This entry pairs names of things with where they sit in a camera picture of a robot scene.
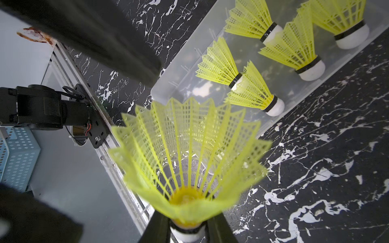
rust stain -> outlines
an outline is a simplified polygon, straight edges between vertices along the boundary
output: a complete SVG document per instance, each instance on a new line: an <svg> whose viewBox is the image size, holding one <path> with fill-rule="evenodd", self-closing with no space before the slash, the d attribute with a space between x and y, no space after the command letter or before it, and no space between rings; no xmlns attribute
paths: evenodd
<svg viewBox="0 0 389 243"><path fill-rule="evenodd" d="M54 38L34 27L24 28L22 31L16 32L16 34L20 37L25 38L26 40L33 42L49 43L51 46L55 46L56 43L56 40Z"/></svg>

yellow shuttlecock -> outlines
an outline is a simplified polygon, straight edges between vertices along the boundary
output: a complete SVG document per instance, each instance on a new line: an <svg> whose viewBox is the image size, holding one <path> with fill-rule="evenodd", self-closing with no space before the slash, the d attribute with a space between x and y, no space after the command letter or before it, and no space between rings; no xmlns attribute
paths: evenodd
<svg viewBox="0 0 389 243"><path fill-rule="evenodd" d="M267 173L258 161L271 142L256 139L260 122L244 122L245 112L212 99L137 106L136 117L123 114L126 127L113 128L120 147L109 153L129 189L177 226L194 228Z"/></svg>
<svg viewBox="0 0 389 243"><path fill-rule="evenodd" d="M238 72L231 51L226 40L219 37L212 47L208 47L207 54L198 65L197 77L216 83L228 85L232 88L239 81L242 74Z"/></svg>
<svg viewBox="0 0 389 243"><path fill-rule="evenodd" d="M323 75L326 66L315 53L310 4L297 10L292 22L262 48L259 54L296 69L303 80L312 81Z"/></svg>
<svg viewBox="0 0 389 243"><path fill-rule="evenodd" d="M366 0L310 0L309 3L313 23L333 33L339 48L357 47L369 36L369 27L363 20Z"/></svg>
<svg viewBox="0 0 389 243"><path fill-rule="evenodd" d="M250 61L244 68L242 82L228 93L225 102L245 107L259 108L270 116L280 115L285 108L284 102L271 94L263 77Z"/></svg>
<svg viewBox="0 0 389 243"><path fill-rule="evenodd" d="M282 27L272 21L265 0L236 0L226 20L225 32L271 41Z"/></svg>

black band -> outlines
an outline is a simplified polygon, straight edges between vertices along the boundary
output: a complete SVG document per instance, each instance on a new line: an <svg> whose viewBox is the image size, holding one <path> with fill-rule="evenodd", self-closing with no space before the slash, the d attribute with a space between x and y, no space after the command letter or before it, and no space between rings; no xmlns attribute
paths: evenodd
<svg viewBox="0 0 389 243"><path fill-rule="evenodd" d="M198 227L194 229L181 229L172 220L169 220L169 226L183 234L197 234L205 224L206 221L202 222Z"/></svg>
<svg viewBox="0 0 389 243"><path fill-rule="evenodd" d="M302 68L296 70L295 72L297 74L301 74L305 71L307 71L308 69L310 69L311 67L315 66L318 62L321 61L321 58L319 56L317 56L313 61L311 61L310 63L308 63L307 66L303 66Z"/></svg>
<svg viewBox="0 0 389 243"><path fill-rule="evenodd" d="M277 104L278 97L274 96L273 101L270 103L268 107L266 107L263 111L268 113L274 106Z"/></svg>
<svg viewBox="0 0 389 243"><path fill-rule="evenodd" d="M349 35L351 35L352 33L354 33L355 31L359 30L360 28L362 28L363 26L365 26L365 22L364 20L362 20L361 22L357 23L356 25L354 25L353 27L349 28L348 30L346 30L345 32L343 33L340 33L339 35L336 35L335 36L335 40L340 40L340 39L343 39Z"/></svg>
<svg viewBox="0 0 389 243"><path fill-rule="evenodd" d="M230 83L230 85L228 86L230 89L232 89L232 87L234 87L234 85L238 82L238 80L242 77L242 74L241 73L238 73L238 75L234 78L234 80L232 80L232 82Z"/></svg>
<svg viewBox="0 0 389 243"><path fill-rule="evenodd" d="M262 38L261 38L261 42L264 42L266 40L266 38L270 35L270 33L274 30L274 28L277 26L277 23L276 22L273 22L270 27L268 28L268 30L265 32L265 34L263 34Z"/></svg>

black cover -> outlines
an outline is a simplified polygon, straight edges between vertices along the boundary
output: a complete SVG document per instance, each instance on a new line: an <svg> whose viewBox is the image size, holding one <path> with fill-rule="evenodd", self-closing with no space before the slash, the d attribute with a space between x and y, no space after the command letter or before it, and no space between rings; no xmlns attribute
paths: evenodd
<svg viewBox="0 0 389 243"><path fill-rule="evenodd" d="M158 79L161 61L109 0L0 0L0 8L149 87Z"/></svg>

black marble surface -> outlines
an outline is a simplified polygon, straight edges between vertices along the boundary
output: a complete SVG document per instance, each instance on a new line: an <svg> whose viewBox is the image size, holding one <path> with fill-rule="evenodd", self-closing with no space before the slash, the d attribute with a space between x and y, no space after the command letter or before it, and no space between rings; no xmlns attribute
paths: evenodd
<svg viewBox="0 0 389 243"><path fill-rule="evenodd" d="M165 68L215 0L118 0ZM389 31L263 138L268 177L225 216L239 242L389 242ZM68 49L116 124L150 89Z"/></svg>
<svg viewBox="0 0 389 243"><path fill-rule="evenodd" d="M144 33L147 42L165 64L173 60L216 0L113 0L128 21ZM96 91L117 125L121 112L135 114L135 104L149 108L151 87L130 80L115 70L67 47L79 70Z"/></svg>
<svg viewBox="0 0 389 243"><path fill-rule="evenodd" d="M239 242L389 242L389 30L262 138L268 178L225 212Z"/></svg>

